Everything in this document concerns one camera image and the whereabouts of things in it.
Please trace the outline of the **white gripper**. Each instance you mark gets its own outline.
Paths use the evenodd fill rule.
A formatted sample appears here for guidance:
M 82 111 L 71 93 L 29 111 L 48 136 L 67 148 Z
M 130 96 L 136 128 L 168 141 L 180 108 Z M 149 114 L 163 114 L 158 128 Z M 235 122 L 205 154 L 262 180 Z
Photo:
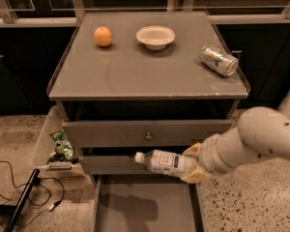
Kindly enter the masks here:
M 199 163 L 210 173 L 225 175 L 233 172 L 237 165 L 235 156 L 237 140 L 226 134 L 214 134 L 202 144 L 195 143 L 183 152 L 184 156 L 199 158 Z M 188 184 L 209 180 L 209 174 L 200 165 L 185 172 L 180 179 Z

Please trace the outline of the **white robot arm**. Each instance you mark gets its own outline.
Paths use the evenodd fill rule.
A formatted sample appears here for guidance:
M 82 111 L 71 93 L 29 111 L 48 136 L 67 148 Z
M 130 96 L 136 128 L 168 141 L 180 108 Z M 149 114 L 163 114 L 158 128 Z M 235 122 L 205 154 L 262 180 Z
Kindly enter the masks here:
M 214 134 L 184 151 L 196 165 L 181 180 L 196 184 L 237 167 L 274 158 L 290 161 L 290 90 L 277 110 L 257 106 L 243 112 L 235 128 Z

